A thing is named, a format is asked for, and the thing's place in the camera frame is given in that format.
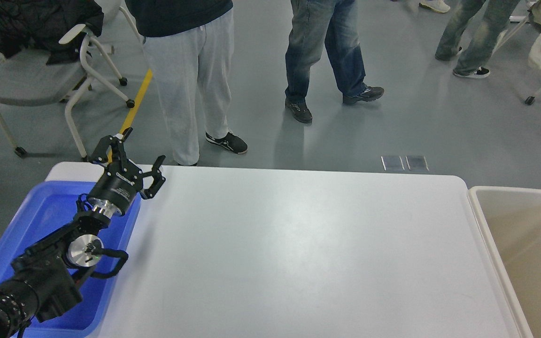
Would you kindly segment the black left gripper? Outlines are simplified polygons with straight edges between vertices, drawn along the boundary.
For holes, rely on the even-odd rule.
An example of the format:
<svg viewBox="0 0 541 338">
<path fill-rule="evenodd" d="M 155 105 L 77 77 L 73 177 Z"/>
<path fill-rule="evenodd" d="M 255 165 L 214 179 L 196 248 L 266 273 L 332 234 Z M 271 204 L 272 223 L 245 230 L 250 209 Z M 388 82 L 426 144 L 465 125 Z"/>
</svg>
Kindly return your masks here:
<svg viewBox="0 0 541 338">
<path fill-rule="evenodd" d="M 158 156 L 148 172 L 143 172 L 135 163 L 128 162 L 124 142 L 132 131 L 133 128 L 127 128 L 122 133 L 102 137 L 88 156 L 90 163 L 109 162 L 87 197 L 92 211 L 108 218 L 126 214 L 138 192 L 142 199 L 152 199 L 166 180 L 161 172 L 165 155 Z M 153 178 L 148 188 L 143 187 L 143 179 L 146 177 Z"/>
</svg>

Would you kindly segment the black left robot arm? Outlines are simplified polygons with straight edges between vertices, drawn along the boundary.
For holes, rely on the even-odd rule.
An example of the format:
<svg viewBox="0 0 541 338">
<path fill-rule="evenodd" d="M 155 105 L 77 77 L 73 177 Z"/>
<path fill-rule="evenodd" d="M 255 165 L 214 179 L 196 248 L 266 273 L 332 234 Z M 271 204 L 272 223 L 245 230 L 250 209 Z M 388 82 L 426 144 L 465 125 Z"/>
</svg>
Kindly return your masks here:
<svg viewBox="0 0 541 338">
<path fill-rule="evenodd" d="M 112 278 L 128 260 L 127 252 L 105 248 L 99 231 L 125 215 L 137 194 L 151 199 L 166 180 L 164 155 L 148 172 L 127 158 L 124 142 L 131 132 L 100 139 L 88 160 L 103 165 L 108 148 L 112 160 L 94 188 L 77 198 L 73 220 L 13 259 L 14 274 L 0 283 L 0 338 L 23 336 L 35 317 L 43 322 L 62 316 L 83 300 L 80 289 L 88 278 Z"/>
</svg>

